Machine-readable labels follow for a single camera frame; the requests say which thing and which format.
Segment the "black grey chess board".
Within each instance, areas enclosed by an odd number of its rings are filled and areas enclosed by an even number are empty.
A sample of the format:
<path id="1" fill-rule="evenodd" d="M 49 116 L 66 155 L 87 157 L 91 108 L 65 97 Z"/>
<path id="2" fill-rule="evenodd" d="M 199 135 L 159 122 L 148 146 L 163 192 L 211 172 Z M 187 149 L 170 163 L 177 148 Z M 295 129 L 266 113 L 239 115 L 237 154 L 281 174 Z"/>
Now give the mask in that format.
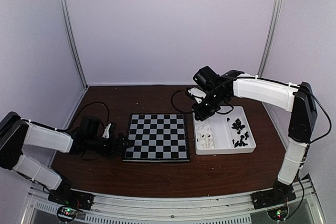
<path id="1" fill-rule="evenodd" d="M 124 162 L 189 162 L 188 134 L 183 114 L 130 115 L 128 140 L 133 144 Z"/>

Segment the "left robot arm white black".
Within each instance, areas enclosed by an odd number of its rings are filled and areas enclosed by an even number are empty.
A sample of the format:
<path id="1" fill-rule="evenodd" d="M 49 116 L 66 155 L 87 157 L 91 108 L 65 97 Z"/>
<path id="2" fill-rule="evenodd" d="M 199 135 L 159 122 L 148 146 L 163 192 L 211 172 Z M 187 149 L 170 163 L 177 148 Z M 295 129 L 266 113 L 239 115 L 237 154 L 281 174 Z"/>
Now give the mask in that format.
<path id="1" fill-rule="evenodd" d="M 103 134 L 98 134 L 102 125 L 99 118 L 86 115 L 79 126 L 70 131 L 23 119 L 14 111 L 1 120 L 1 168 L 13 170 L 24 177 L 38 182 L 54 194 L 64 205 L 71 205 L 76 197 L 71 183 L 58 172 L 41 164 L 24 152 L 25 146 L 80 155 L 87 151 L 96 152 L 105 158 L 124 155 L 134 144 L 124 134 L 115 135 L 114 123 L 108 123 Z"/>

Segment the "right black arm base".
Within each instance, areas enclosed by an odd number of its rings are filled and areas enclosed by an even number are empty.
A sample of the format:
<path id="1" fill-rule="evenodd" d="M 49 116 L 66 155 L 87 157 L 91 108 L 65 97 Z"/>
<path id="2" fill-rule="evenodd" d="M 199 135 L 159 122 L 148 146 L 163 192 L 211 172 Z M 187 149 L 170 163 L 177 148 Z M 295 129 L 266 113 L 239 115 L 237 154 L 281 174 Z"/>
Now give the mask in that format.
<path id="1" fill-rule="evenodd" d="M 271 189 L 257 191 L 251 194 L 254 209 L 285 204 L 295 199 L 296 194 L 294 193 L 292 184 L 286 185 L 278 180 L 275 180 Z"/>

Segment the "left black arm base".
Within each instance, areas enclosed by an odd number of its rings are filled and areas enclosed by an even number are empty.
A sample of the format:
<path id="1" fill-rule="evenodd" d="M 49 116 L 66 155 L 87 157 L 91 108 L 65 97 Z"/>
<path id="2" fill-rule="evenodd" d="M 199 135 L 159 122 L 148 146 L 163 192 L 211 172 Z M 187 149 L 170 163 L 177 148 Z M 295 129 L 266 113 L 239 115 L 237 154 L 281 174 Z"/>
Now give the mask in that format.
<path id="1" fill-rule="evenodd" d="M 90 210 L 94 195 L 73 190 L 71 183 L 62 182 L 56 190 L 50 190 L 48 200 L 73 209 Z"/>

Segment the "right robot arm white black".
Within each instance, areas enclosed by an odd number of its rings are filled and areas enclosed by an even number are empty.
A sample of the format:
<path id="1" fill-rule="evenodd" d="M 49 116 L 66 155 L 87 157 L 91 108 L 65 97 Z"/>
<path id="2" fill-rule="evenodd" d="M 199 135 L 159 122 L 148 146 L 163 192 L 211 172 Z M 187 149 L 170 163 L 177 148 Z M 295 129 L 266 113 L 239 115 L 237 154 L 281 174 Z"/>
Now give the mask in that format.
<path id="1" fill-rule="evenodd" d="M 311 85 L 307 82 L 281 83 L 238 70 L 230 70 L 220 76 L 209 66 L 201 68 L 193 80 L 197 87 L 190 88 L 187 92 L 196 101 L 192 110 L 198 121 L 213 116 L 220 110 L 220 105 L 230 102 L 233 97 L 267 103 L 291 114 L 288 127 L 289 144 L 275 181 L 276 187 L 269 192 L 272 203 L 281 203 L 289 196 L 288 186 L 293 183 L 303 166 L 311 144 L 317 120 Z"/>

